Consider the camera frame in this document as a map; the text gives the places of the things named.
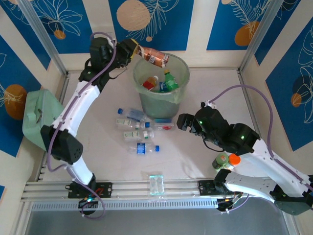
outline purple cable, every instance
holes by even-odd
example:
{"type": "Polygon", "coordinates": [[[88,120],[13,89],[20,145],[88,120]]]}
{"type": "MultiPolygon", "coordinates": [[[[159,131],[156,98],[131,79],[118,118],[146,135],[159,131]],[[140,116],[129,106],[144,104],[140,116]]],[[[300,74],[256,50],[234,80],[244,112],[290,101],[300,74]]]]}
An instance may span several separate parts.
{"type": "MultiPolygon", "coordinates": [[[[92,37],[95,35],[95,34],[103,34],[105,35],[106,37],[108,37],[112,42],[113,42],[113,38],[110,37],[108,34],[106,33],[103,33],[103,32],[95,32],[91,35],[91,39],[92,37]]],[[[110,66],[111,64],[113,63],[114,59],[115,59],[115,56],[116,56],[116,45],[113,46],[113,56],[112,56],[112,59],[110,60],[110,62],[105,66],[104,69],[102,69],[95,77],[92,78],[92,80],[90,80],[79,92],[78,92],[78,96],[76,96],[73,101],[70,103],[70,105],[68,106],[68,109],[65,111],[63,117],[62,117],[62,121],[59,123],[59,125],[57,126],[57,128],[55,129],[53,135],[52,135],[52,138],[51,138],[51,141],[50,141],[50,144],[49,144],[49,148],[48,148],[48,156],[47,156],[47,167],[48,167],[48,170],[50,172],[55,172],[57,171],[58,169],[62,168],[62,167],[66,167],[67,165],[66,164],[62,164],[60,166],[58,166],[57,168],[55,169],[52,169],[51,168],[51,151],[52,151],[52,147],[53,147],[53,143],[55,141],[55,138],[57,136],[57,133],[59,132],[62,124],[63,124],[63,121],[66,119],[67,115],[69,114],[69,112],[71,111],[73,105],[75,104],[76,100],[78,99],[78,97],[85,91],[85,89],[92,83],[94,82],[94,80],[96,80],[99,76],[101,76],[110,66]]],[[[105,213],[105,205],[104,205],[104,202],[102,201],[102,199],[98,196],[98,194],[96,194],[92,189],[90,189],[88,186],[84,185],[83,183],[81,183],[80,181],[78,181],[75,177],[73,177],[73,179],[75,179],[75,182],[82,185],[84,188],[86,188],[87,190],[89,190],[92,194],[94,194],[101,202],[102,206],[103,206],[103,213],[100,217],[96,217],[96,218],[92,218],[92,217],[87,217],[85,216],[86,218],[88,219],[99,219],[101,217],[103,217],[104,213],[105,213]]]]}
{"type": "MultiPolygon", "coordinates": [[[[220,93],[217,97],[215,97],[214,99],[210,100],[209,103],[214,102],[215,100],[217,100],[218,98],[220,98],[223,94],[225,94],[226,92],[228,92],[229,90],[232,90],[234,88],[250,88],[254,91],[256,91],[257,93],[259,93],[263,99],[265,100],[266,104],[268,105],[269,108],[269,113],[270,113],[270,120],[269,120],[269,127],[268,127],[268,152],[270,154],[270,156],[273,158],[274,161],[276,161],[282,168],[284,168],[286,171],[288,171],[291,175],[293,175],[294,177],[296,177],[300,182],[303,182],[304,179],[302,179],[300,176],[298,176],[296,173],[293,172],[293,170],[291,170],[288,166],[286,166],[285,164],[283,164],[280,160],[276,159],[274,157],[274,153],[272,151],[272,147],[270,144],[270,135],[272,133],[272,128],[273,128],[273,109],[272,106],[270,105],[269,100],[267,99],[267,97],[257,88],[253,87],[253,86],[249,86],[249,85],[235,85],[235,86],[231,86],[229,88],[227,88],[226,90],[224,90],[222,93],[220,93]]],[[[309,184],[304,184],[308,189],[310,189],[313,192],[313,187],[311,187],[309,184]]]]}
{"type": "Polygon", "coordinates": [[[102,204],[102,207],[103,207],[103,210],[102,210],[102,214],[98,217],[88,217],[88,216],[85,216],[84,214],[84,207],[88,205],[88,203],[84,204],[83,207],[82,207],[82,211],[81,211],[81,214],[84,218],[87,218],[87,219],[92,219],[92,220],[96,220],[96,219],[101,219],[104,215],[105,215],[105,205],[104,205],[104,201],[101,199],[101,197],[99,197],[99,195],[93,191],[91,188],[89,188],[88,186],[84,185],[83,183],[81,183],[79,180],[76,179],[76,177],[72,174],[72,172],[67,168],[67,172],[68,174],[72,177],[72,179],[74,179],[74,181],[78,184],[80,184],[81,186],[83,186],[85,189],[87,189],[89,192],[91,192],[93,195],[95,195],[98,200],[100,201],[100,203],[102,204]]]}
{"type": "Polygon", "coordinates": [[[243,203],[242,204],[240,204],[239,206],[237,206],[237,207],[235,207],[235,208],[233,208],[233,209],[230,209],[230,210],[228,210],[228,212],[231,212],[231,211],[234,211],[234,210],[236,210],[236,209],[238,209],[238,208],[240,208],[240,207],[242,207],[243,205],[244,205],[244,203],[246,203],[247,202],[247,200],[248,200],[248,198],[249,198],[249,194],[246,196],[246,199],[243,201],[243,203]]]}

